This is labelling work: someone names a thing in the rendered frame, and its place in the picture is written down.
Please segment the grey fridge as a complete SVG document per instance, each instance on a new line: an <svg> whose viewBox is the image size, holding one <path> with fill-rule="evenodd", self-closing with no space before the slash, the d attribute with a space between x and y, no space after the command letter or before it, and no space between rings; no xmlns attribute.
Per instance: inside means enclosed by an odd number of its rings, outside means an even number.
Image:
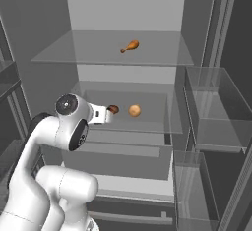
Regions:
<svg viewBox="0 0 252 231"><path fill-rule="evenodd" d="M30 123L51 114L59 96L79 81L173 85L181 133L170 134L172 156L167 180L95 175L100 190L174 197L173 153L205 156L219 214L217 231L252 231L252 142L245 152L197 150L184 93L187 67L224 68L222 64L234 0L0 0L2 20L17 64ZM179 31L193 65L134 66L40 63L32 59L71 30ZM62 152L42 146L33 171L44 165L65 166ZM100 231L177 231L173 225L96 220Z"/></svg>

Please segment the low grey fridge drawer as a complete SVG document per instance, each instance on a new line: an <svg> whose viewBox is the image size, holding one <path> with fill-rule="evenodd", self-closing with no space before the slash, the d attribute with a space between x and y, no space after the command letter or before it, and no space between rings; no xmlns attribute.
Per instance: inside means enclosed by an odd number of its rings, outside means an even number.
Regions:
<svg viewBox="0 0 252 231"><path fill-rule="evenodd" d="M174 197L158 194L100 190L88 211L96 220L151 225L175 222Z"/></svg>

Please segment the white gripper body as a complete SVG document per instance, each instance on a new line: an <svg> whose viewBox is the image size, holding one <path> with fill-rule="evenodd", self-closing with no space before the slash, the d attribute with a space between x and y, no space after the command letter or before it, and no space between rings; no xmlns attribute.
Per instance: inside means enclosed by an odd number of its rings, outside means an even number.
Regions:
<svg viewBox="0 0 252 231"><path fill-rule="evenodd" d="M108 106L105 113L105 123L111 123L113 119L112 107Z"/></svg>

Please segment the wide glass fridge shelf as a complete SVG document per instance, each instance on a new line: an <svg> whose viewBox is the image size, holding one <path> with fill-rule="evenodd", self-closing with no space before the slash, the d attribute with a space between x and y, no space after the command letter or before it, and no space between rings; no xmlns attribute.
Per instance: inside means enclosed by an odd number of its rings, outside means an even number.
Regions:
<svg viewBox="0 0 252 231"><path fill-rule="evenodd" d="M138 40L139 46L121 53L132 40ZM32 60L86 65L193 65L179 31L71 30Z"/></svg>

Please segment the narrow clear door bin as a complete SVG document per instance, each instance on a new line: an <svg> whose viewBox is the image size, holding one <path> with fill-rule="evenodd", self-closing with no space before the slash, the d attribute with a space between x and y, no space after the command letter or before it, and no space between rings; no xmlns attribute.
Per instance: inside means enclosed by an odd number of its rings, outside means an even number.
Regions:
<svg viewBox="0 0 252 231"><path fill-rule="evenodd" d="M219 214L204 154L175 151L172 169L177 231L217 231Z"/></svg>

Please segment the large clear door bin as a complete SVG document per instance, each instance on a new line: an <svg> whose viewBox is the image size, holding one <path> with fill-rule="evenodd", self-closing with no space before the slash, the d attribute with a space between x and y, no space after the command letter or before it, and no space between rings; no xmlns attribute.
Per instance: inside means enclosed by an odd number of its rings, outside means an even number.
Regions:
<svg viewBox="0 0 252 231"><path fill-rule="evenodd" d="M224 68L187 67L184 93L197 150L246 151L252 110Z"/></svg>

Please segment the dark grey door bin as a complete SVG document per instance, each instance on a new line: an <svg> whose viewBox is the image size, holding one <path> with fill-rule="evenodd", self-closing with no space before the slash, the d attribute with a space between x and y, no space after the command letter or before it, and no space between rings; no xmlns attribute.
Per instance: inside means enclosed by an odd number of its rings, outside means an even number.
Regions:
<svg viewBox="0 0 252 231"><path fill-rule="evenodd" d="M0 19L0 181L19 155L30 120L17 64Z"/></svg>

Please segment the short glass fridge shelf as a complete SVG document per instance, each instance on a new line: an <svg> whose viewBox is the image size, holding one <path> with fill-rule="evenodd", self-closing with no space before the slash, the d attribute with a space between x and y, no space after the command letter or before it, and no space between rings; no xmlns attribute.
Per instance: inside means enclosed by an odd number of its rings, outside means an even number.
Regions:
<svg viewBox="0 0 252 231"><path fill-rule="evenodd" d="M93 126L95 130L182 132L173 85L79 81L72 92L92 104L119 107L110 124ZM138 117L131 117L128 113L133 104L141 106Z"/></svg>

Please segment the round orange squash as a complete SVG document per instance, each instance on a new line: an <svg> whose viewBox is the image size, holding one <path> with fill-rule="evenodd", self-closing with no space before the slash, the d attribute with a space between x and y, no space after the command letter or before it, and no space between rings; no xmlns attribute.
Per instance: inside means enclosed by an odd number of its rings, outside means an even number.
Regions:
<svg viewBox="0 0 252 231"><path fill-rule="evenodd" d="M129 107L128 113L131 117L138 117L142 112L141 106L139 104L133 104Z"/></svg>

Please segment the orange chicken drumstick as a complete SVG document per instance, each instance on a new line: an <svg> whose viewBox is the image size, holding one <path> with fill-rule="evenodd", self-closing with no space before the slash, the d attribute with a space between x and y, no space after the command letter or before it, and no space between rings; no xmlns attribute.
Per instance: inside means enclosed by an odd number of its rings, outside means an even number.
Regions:
<svg viewBox="0 0 252 231"><path fill-rule="evenodd" d="M138 40L132 40L126 48L122 48L120 50L121 53L124 53L126 51L129 51L129 50L134 50L136 49L138 46L139 46L140 42Z"/></svg>

